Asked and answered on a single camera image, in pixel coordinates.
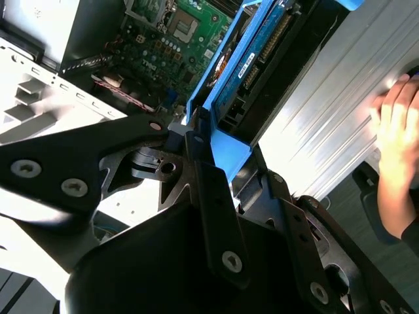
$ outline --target cable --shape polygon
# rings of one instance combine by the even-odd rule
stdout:
[[[118,230],[116,230],[112,227],[108,227],[108,226],[95,226],[95,228],[102,229],[102,230],[105,230],[105,231],[106,230],[113,231],[113,232],[116,232],[117,234],[120,232],[120,231],[118,231]]]
[[[330,200],[329,196],[326,196],[324,199],[329,202],[328,206],[326,207],[326,211],[328,211],[330,209],[330,206],[332,206],[332,201]]]

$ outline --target black arm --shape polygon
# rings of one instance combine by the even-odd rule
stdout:
[[[0,212],[49,232],[78,234],[100,200],[161,181],[159,214],[77,264],[68,313],[414,313],[316,202],[291,203],[259,149],[233,183],[241,215],[214,165],[209,112],[161,125],[133,116],[0,147],[0,187],[46,205]]]

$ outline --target black metal bracket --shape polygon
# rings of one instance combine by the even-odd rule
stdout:
[[[244,216],[265,222],[285,236],[302,300],[319,313],[349,313],[330,287],[307,219],[304,212],[291,203],[284,179],[267,171],[258,180],[260,196]]]
[[[209,269],[246,288],[246,248],[227,178],[214,165],[209,112],[197,110],[193,121],[194,130],[179,135],[153,117],[132,116],[0,147],[0,187],[49,207],[36,215],[30,207],[0,213],[78,232],[102,199],[143,179],[158,180],[160,208],[185,203],[200,212]],[[238,257],[230,269],[225,252]]]

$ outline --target metal panel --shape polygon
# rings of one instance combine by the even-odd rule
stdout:
[[[22,288],[27,277],[19,273],[13,273],[6,285],[0,291],[0,312],[2,312],[9,302],[14,298],[15,294]]]
[[[369,103],[419,64],[419,2],[368,0],[320,52],[260,146],[292,193],[326,196],[375,149]]]
[[[3,74],[7,75],[7,77],[2,81],[4,85],[1,87],[2,90],[7,92],[5,85],[10,85],[11,77],[14,78],[18,75],[20,77],[19,80],[22,80],[22,74],[25,74],[25,80],[28,80],[27,76],[30,75],[29,79],[36,78],[47,86],[43,93],[43,99],[52,97],[50,93],[54,94],[54,97],[63,94],[60,98],[66,99],[67,104],[81,103],[110,120],[126,116],[122,112],[57,76],[56,73],[51,72],[26,57],[17,54],[16,51],[11,48],[0,50],[0,64],[5,69]]]
[[[52,127],[57,119],[50,113],[44,113],[36,118],[16,126],[15,128],[0,134],[0,144],[6,144],[23,139],[35,137],[46,129]]]
[[[16,301],[9,314],[52,313],[56,299],[38,281],[34,280]]]
[[[5,114],[11,117],[13,120],[17,120],[21,123],[35,116],[35,113],[28,106],[25,105],[17,105],[13,108],[7,109],[5,111]]]
[[[79,0],[6,0],[5,21],[45,45],[56,63],[64,57]]]

